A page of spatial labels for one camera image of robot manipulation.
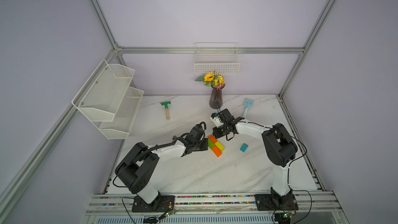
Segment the orange block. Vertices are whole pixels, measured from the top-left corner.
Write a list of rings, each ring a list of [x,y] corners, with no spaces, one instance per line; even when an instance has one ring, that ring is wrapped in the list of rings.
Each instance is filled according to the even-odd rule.
[[[213,135],[210,135],[208,138],[209,138],[214,144],[218,142],[218,140],[217,140]]]
[[[222,151],[221,151],[217,146],[214,146],[211,150],[213,151],[213,153],[214,153],[217,157],[220,157],[220,156],[222,155]]]

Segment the yellow rectangular block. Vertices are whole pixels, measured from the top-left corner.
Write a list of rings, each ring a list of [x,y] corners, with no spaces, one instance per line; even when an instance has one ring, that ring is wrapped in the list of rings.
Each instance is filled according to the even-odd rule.
[[[225,150],[225,147],[220,142],[216,142],[215,145],[218,147],[218,149],[221,152],[223,152]]]

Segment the teal block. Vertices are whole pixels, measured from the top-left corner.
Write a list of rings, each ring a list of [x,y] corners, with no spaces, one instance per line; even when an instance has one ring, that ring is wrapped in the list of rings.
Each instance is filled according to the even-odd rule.
[[[249,146],[248,144],[243,143],[243,144],[241,145],[241,147],[240,147],[240,151],[245,152],[245,151],[247,150],[248,146]]]

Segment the green rectangular block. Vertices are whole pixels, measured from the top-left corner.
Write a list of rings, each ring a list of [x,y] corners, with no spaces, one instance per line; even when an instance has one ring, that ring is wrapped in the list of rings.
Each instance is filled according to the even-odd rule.
[[[214,147],[216,147],[216,144],[212,140],[208,140],[208,147],[213,150]]]

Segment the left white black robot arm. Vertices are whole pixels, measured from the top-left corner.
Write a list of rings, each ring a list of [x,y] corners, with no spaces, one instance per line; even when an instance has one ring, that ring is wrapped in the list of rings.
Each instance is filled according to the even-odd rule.
[[[160,205],[162,195],[150,183],[152,174],[161,161],[181,158],[193,152],[206,151],[208,138],[205,137],[206,123],[196,124],[190,132],[173,136],[170,143],[147,146],[139,142],[115,168],[115,178],[119,179],[131,193],[139,196],[151,207]]]

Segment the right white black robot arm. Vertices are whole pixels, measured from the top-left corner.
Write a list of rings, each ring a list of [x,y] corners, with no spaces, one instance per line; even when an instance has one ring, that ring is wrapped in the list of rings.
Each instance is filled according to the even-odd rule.
[[[286,127],[277,123],[271,127],[254,123],[243,117],[234,118],[229,110],[213,113],[210,120],[215,124],[212,135],[216,138],[229,134],[243,134],[263,142],[268,159],[274,164],[274,181],[271,193],[279,197],[292,194],[289,186],[288,162],[295,159],[298,147]]]

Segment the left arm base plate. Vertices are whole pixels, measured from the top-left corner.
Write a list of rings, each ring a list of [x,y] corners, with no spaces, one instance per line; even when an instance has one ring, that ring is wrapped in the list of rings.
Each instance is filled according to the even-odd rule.
[[[174,208],[175,196],[173,195],[161,195],[154,199],[152,203],[147,203],[140,196],[134,197],[134,203],[132,206],[133,213],[165,213]]]

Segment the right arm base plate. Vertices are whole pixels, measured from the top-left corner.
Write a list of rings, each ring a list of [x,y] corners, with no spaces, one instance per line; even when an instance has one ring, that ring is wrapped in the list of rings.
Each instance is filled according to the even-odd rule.
[[[258,211],[277,211],[299,209],[293,190],[289,190],[286,195],[280,196],[271,189],[269,194],[256,194],[255,204]]]

